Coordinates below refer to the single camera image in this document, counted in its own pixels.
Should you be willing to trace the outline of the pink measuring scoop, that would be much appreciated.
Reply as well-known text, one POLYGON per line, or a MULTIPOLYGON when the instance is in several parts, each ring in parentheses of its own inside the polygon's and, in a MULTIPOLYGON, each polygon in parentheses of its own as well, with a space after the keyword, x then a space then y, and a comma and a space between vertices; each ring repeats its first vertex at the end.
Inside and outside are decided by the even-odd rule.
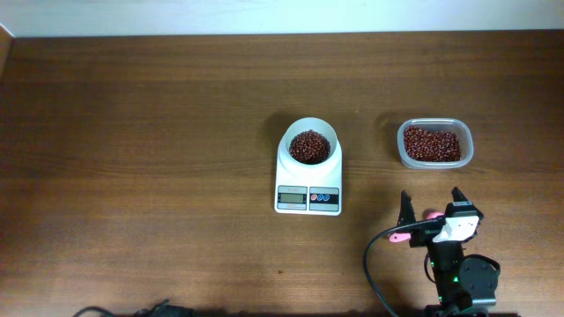
MULTIPOLYGON (((427 215, 426 220, 430 220, 430 219, 441 217, 441 216, 443 216, 442 212, 433 211, 433 212, 430 212, 427 215)), ((394 232, 389 236, 389 241, 393 242, 393 243, 399 243, 399 242, 407 241, 411 237, 412 237, 412 235, 408 232, 394 232)))

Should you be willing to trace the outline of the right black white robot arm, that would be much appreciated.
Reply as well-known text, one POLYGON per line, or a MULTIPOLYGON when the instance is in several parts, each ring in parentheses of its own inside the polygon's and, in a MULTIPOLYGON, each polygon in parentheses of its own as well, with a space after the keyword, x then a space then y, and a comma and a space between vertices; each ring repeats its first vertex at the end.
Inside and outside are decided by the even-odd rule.
POLYGON ((476 236, 484 215, 459 188, 451 194, 444 212, 418 221, 411 197, 403 192, 397 221, 403 229, 390 240, 408 240, 411 247, 427 250, 425 271, 434 280, 439 303, 426 306, 425 316, 487 316, 496 305, 501 266, 484 255, 464 254, 464 243, 476 236))

